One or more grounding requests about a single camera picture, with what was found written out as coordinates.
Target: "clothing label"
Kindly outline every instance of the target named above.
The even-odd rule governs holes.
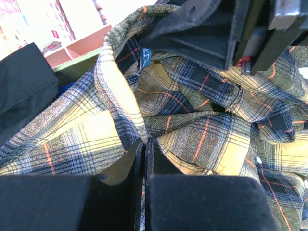
[[[140,57],[140,70],[151,65],[152,50],[149,48],[142,48]]]

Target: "plaid fabric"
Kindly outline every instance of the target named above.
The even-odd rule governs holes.
[[[279,230],[308,229],[307,48],[255,76],[156,51],[139,71],[138,34],[176,9],[143,7],[113,28],[95,67],[0,149],[0,174],[97,174],[155,137],[183,173],[252,177]]]

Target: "black bag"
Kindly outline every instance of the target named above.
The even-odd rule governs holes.
[[[32,43],[0,62],[0,146],[43,111],[59,80]]]

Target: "flannel shirt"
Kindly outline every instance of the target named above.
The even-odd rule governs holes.
[[[0,174],[95,175],[157,139],[185,174],[256,179],[279,230],[308,229],[307,48],[254,76],[156,51],[140,71],[136,36],[176,9],[141,7],[114,27],[96,65],[1,147]]]

